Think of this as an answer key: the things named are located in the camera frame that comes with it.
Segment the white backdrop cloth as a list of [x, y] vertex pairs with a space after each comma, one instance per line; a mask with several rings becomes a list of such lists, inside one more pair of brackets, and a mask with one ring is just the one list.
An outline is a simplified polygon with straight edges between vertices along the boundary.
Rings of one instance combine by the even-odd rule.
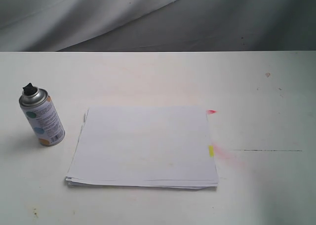
[[0, 0], [1, 51], [58, 51], [177, 0]]

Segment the white paper stack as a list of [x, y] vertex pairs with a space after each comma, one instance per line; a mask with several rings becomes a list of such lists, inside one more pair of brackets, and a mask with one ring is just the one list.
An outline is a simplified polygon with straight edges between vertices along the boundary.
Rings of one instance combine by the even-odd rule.
[[217, 186], [206, 110], [199, 106], [90, 107], [66, 181], [72, 185]]

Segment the white spray paint can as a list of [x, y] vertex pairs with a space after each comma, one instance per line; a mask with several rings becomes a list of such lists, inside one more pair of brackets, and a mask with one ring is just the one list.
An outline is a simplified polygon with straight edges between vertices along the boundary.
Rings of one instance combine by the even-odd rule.
[[64, 127], [53, 101], [45, 89], [28, 83], [23, 87], [19, 105], [40, 144], [53, 146], [64, 139]]

